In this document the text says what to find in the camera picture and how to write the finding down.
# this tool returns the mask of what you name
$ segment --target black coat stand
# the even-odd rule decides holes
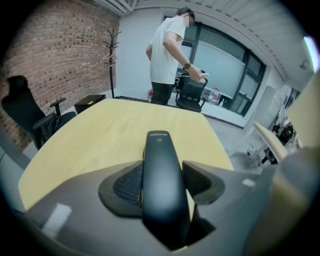
[[[115,45],[119,44],[118,42],[114,43],[115,37],[118,34],[120,34],[121,31],[116,33],[116,34],[115,34],[115,30],[114,29],[112,30],[112,33],[109,30],[108,30],[108,32],[109,32],[109,34],[111,36],[111,42],[110,43],[105,42],[105,41],[102,41],[102,42],[105,43],[106,47],[108,47],[110,49],[109,62],[105,62],[105,64],[110,64],[110,66],[109,66],[109,68],[110,68],[109,69],[110,70],[110,85],[111,85],[112,98],[114,99],[115,98],[115,94],[114,94],[114,82],[113,82],[113,76],[112,76],[112,65],[116,64],[116,62],[112,61],[112,58],[113,58],[112,55],[113,55],[113,49],[118,47],[118,46],[115,46]]]

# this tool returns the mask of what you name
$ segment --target man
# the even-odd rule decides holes
[[[181,8],[174,17],[163,21],[148,45],[146,55],[150,60],[153,89],[151,103],[168,104],[176,80],[178,62],[195,82],[199,83],[203,78],[201,70],[192,65],[181,50],[185,30],[194,22],[194,12],[187,7]]]

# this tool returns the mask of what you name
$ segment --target baseboard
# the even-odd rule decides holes
[[[127,96],[118,96],[118,97],[114,97],[115,99],[123,99],[123,100],[128,100],[128,101],[135,101],[135,102],[144,102],[144,103],[147,103],[148,101],[145,100],[145,99],[140,99],[140,98],[133,98],[133,97],[127,97]],[[172,106],[172,105],[167,105],[168,107],[173,107],[173,108],[179,108],[178,106]],[[219,118],[216,118],[214,116],[211,116],[211,115],[208,115],[208,114],[203,114],[206,118],[209,118],[209,119],[212,119],[212,120],[216,120],[216,121],[219,121],[219,122],[222,122],[222,123],[225,123],[225,124],[228,124],[228,125],[231,125],[231,126],[234,126],[234,127],[237,127],[237,128],[240,128],[240,129],[243,129],[243,127],[237,125],[237,124],[234,124],[232,122],[228,122],[228,121],[225,121],[225,120],[222,120],[222,119],[219,119]]]

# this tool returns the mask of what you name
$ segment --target window frame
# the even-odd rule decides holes
[[[170,18],[170,17],[169,16],[164,16],[163,20],[165,20],[166,18]],[[218,29],[216,29],[214,27],[211,27],[209,25],[203,24],[202,22],[195,22],[194,26],[197,27],[194,41],[183,40],[183,42],[182,42],[182,45],[186,45],[186,46],[191,46],[192,47],[191,54],[190,54],[191,58],[189,59],[190,63],[192,63],[192,64],[194,63],[194,60],[195,60],[195,57],[196,57],[198,43],[199,43],[199,39],[200,39],[200,33],[201,33],[202,28],[204,28],[206,30],[209,30],[209,31],[212,31],[213,33],[216,33],[216,34],[226,38],[227,40],[233,42],[237,46],[240,46],[241,48],[244,49],[244,55],[243,55],[243,58],[242,58],[242,62],[244,63],[244,68],[243,68],[243,72],[242,72],[239,84],[237,85],[237,88],[235,90],[235,93],[233,95],[232,100],[230,100],[228,102],[228,104],[226,106],[223,106],[223,107],[225,107],[227,110],[235,112],[235,113],[237,113],[237,114],[239,114],[241,116],[245,116],[246,113],[248,112],[250,106],[252,105],[253,101],[255,100],[256,95],[257,95],[257,93],[258,93],[258,91],[260,89],[260,85],[261,85],[261,82],[262,82],[262,80],[264,78],[267,66],[249,48],[244,46],[242,43],[240,43],[239,41],[237,41],[236,39],[234,39],[230,35],[222,32],[222,31],[220,31],[220,30],[218,30]],[[259,69],[259,74],[258,75],[256,75],[253,71],[251,71],[249,69],[249,60],[250,60],[250,58],[254,58],[260,64],[260,69]],[[185,72],[185,70],[181,69],[181,68],[178,68],[177,71],[178,72]],[[257,82],[257,86],[256,86],[256,89],[255,89],[255,91],[253,93],[252,98],[249,98],[245,94],[242,94],[240,92],[241,86],[242,86],[247,74]],[[231,109],[231,107],[232,107],[233,103],[235,102],[237,96],[240,96],[240,97],[242,97],[242,98],[247,100],[247,103],[245,104],[245,106],[244,106],[243,110],[241,111],[241,113],[238,113],[237,111],[234,111],[234,110]]]

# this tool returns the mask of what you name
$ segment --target ceiling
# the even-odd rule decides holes
[[[196,13],[223,19],[230,26],[241,28],[241,32],[268,56],[282,79],[291,81],[295,89],[302,90],[313,75],[311,63],[306,64],[307,70],[300,68],[303,60],[309,59],[303,44],[306,34],[295,17],[278,0],[125,1],[129,6],[135,4],[134,9],[188,6]]]

